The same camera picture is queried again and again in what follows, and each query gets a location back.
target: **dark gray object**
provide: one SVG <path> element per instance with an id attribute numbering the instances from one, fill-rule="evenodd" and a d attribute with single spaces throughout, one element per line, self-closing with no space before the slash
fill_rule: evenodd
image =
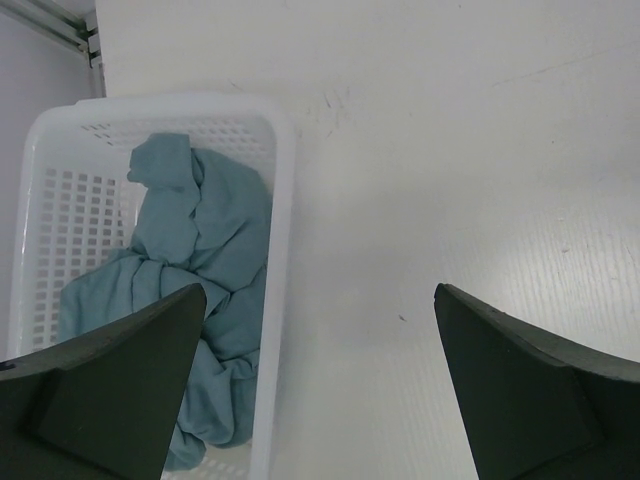
<path id="1" fill-rule="evenodd" d="M 0 478 L 160 478 L 205 306 L 191 285 L 0 364 Z"/>
<path id="2" fill-rule="evenodd" d="M 435 309 L 481 480 L 640 479 L 640 364 L 451 285 Z"/>

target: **laundry basket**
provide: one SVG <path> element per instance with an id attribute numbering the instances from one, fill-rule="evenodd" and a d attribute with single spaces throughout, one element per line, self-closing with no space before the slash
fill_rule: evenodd
<path id="1" fill-rule="evenodd" d="M 128 245 L 145 190 L 126 179 L 131 150 L 151 133 L 187 133 L 194 147 L 257 170 L 273 192 L 269 266 L 252 446 L 209 449 L 169 479 L 266 480 L 287 271 L 295 135 L 273 103 L 215 93 L 98 99 L 50 110 L 24 155 L 9 353 L 56 342 L 60 290 Z"/>

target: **blue cloth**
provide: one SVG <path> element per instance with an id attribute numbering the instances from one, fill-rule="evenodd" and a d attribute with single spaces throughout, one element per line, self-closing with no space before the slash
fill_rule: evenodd
<path id="1" fill-rule="evenodd" d="M 148 190 L 131 245 L 61 294 L 59 338 L 122 318 L 193 283 L 207 308 L 165 468 L 196 467 L 205 443 L 251 438 L 271 199 L 252 169 L 189 137 L 155 134 L 131 154 Z"/>

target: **scuff mark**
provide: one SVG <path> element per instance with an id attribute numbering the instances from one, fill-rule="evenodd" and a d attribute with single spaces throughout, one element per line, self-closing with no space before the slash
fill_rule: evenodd
<path id="1" fill-rule="evenodd" d="M 338 104 L 340 105 L 340 108 L 344 109 L 344 104 L 342 103 L 342 98 L 340 98 L 340 95 L 338 94 L 338 92 L 336 91 L 335 88 L 333 89 L 333 93 L 338 98 Z"/>
<path id="2" fill-rule="evenodd" d="M 491 85 L 491 88 L 499 87 L 500 85 L 504 85 L 506 83 L 513 83 L 513 82 L 517 82 L 518 80 L 524 80 L 526 78 L 535 77 L 536 75 L 542 75 L 543 73 L 547 73 L 551 70 L 557 70 L 558 68 L 568 67 L 570 65 L 575 65 L 576 63 L 585 62 L 587 60 L 591 60 L 592 58 L 599 57 L 601 55 L 605 55 L 607 53 L 611 53 L 616 50 L 626 48 L 630 45 L 635 45 L 637 43 L 640 43 L 640 40 L 633 40 L 631 42 L 623 43 L 622 45 L 617 45 L 615 47 L 607 48 L 606 50 L 595 52 L 595 53 L 592 53 L 591 55 L 586 55 L 584 57 L 575 58 L 573 60 L 569 60 L 568 62 L 563 62 L 558 65 L 552 65 L 550 67 L 542 68 L 540 70 L 536 70 L 535 72 L 527 73 L 525 75 L 518 75 L 515 77 L 506 78 L 504 80 L 494 83 L 493 85 Z"/>
<path id="3" fill-rule="evenodd" d="M 636 259 L 634 258 L 633 254 L 631 253 L 631 250 L 629 249 L 629 247 L 627 245 L 625 245 L 624 248 L 627 250 L 627 253 L 629 254 L 629 257 L 631 257 L 631 263 L 633 263 L 633 268 L 638 270 L 638 266 L 636 265 Z"/>
<path id="4" fill-rule="evenodd" d="M 243 90 L 242 88 L 240 88 L 238 85 L 236 85 L 235 83 L 233 83 L 233 82 L 231 81 L 231 79 L 227 78 L 227 81 L 228 81 L 228 82 L 231 84 L 231 86 L 232 86 L 233 88 L 235 88 L 236 90 L 240 90 L 241 92 L 244 92 L 244 90 Z"/>

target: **fabric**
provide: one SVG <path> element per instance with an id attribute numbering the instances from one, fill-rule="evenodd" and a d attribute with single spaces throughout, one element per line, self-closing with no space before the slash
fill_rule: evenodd
<path id="1" fill-rule="evenodd" d="M 271 199 L 252 169 L 188 135 L 155 134 L 131 154 L 148 191 L 131 245 L 67 285 L 59 338 L 82 335 L 193 283 L 207 309 L 165 468 L 196 467 L 205 443 L 251 438 Z"/>

